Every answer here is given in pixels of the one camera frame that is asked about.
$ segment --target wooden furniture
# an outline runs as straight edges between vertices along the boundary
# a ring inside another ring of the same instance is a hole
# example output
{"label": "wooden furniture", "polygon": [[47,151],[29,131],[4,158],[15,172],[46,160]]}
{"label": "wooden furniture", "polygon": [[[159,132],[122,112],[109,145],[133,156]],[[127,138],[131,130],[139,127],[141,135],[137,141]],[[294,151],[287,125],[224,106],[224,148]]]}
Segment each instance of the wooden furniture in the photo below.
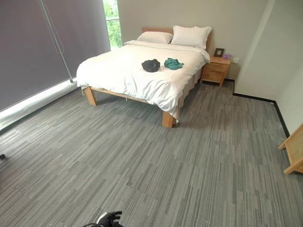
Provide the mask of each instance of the wooden furniture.
{"label": "wooden furniture", "polygon": [[[158,27],[143,27],[142,28],[142,32],[147,32],[147,31],[167,32],[167,33],[173,34],[173,29],[171,29],[171,28],[158,28]],[[206,50],[208,50],[208,48],[210,46],[211,37],[212,37],[212,32],[210,32],[210,34],[208,35],[207,42],[206,42]],[[84,89],[84,92],[86,94],[88,102],[91,105],[97,105],[97,102],[96,102],[93,90],[100,91],[100,92],[107,93],[107,94],[112,94],[112,95],[119,96],[119,97],[124,97],[124,98],[128,98],[128,99],[132,99],[132,100],[143,102],[143,103],[148,103],[144,99],[139,99],[139,98],[127,96],[125,94],[111,92],[111,91],[108,91],[106,89],[98,89],[98,88],[94,88],[94,87],[86,87]],[[173,125],[176,125],[176,119],[172,115],[170,115],[168,112],[163,111],[162,126],[168,127],[168,128],[172,128]]]}
{"label": "wooden furniture", "polygon": [[210,63],[204,66],[201,76],[201,83],[202,81],[210,81],[220,83],[221,87],[230,64],[231,60],[229,59],[211,56]]}
{"label": "wooden furniture", "polygon": [[293,171],[303,173],[303,124],[279,146],[279,149],[283,148],[286,148],[290,162],[284,173],[290,174]]}

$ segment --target clothing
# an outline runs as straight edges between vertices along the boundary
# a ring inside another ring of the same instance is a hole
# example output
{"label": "clothing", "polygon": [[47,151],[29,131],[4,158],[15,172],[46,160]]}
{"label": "clothing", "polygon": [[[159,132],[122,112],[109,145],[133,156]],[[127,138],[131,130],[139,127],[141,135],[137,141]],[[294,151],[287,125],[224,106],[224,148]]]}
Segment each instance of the clothing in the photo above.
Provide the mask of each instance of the clothing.
{"label": "clothing", "polygon": [[157,59],[147,60],[142,63],[142,67],[147,72],[156,72],[160,68],[160,62]]}
{"label": "clothing", "polygon": [[170,70],[177,70],[181,69],[184,63],[180,63],[177,59],[167,58],[167,60],[164,62],[164,65]]}

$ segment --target pillow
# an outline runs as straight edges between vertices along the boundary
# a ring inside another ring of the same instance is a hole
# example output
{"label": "pillow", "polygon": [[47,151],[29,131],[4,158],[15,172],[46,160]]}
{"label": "pillow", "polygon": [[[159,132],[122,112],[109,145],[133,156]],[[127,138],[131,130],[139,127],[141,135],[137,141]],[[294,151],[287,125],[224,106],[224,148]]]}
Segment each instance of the pillow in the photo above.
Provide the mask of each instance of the pillow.
{"label": "pillow", "polygon": [[206,49],[206,41],[211,27],[181,27],[174,26],[173,45],[193,46]]}
{"label": "pillow", "polygon": [[168,44],[172,39],[171,33],[166,32],[143,32],[137,41],[158,43],[158,44]]}

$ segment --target nightstand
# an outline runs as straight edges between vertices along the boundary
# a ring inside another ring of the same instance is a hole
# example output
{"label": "nightstand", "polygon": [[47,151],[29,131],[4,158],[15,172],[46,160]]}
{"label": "nightstand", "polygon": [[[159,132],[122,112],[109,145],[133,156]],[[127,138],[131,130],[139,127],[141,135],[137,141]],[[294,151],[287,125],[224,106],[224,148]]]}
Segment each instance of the nightstand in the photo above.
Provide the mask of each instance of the nightstand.
{"label": "nightstand", "polygon": [[202,81],[211,81],[220,84],[220,87],[223,84],[224,77],[228,72],[229,65],[231,64],[230,59],[210,57],[210,63],[206,64],[203,69],[201,76]]}

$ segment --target headboard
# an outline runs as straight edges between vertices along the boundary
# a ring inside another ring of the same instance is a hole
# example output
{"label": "headboard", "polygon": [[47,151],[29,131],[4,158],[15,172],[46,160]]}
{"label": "headboard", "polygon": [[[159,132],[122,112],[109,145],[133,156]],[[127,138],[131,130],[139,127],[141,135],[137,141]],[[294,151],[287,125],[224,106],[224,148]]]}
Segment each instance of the headboard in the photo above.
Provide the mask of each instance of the headboard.
{"label": "headboard", "polygon": [[[143,27],[142,32],[167,32],[174,34],[172,28],[163,28],[163,27]],[[208,51],[210,43],[212,41],[213,32],[211,31],[207,37],[206,41],[206,51]]]}

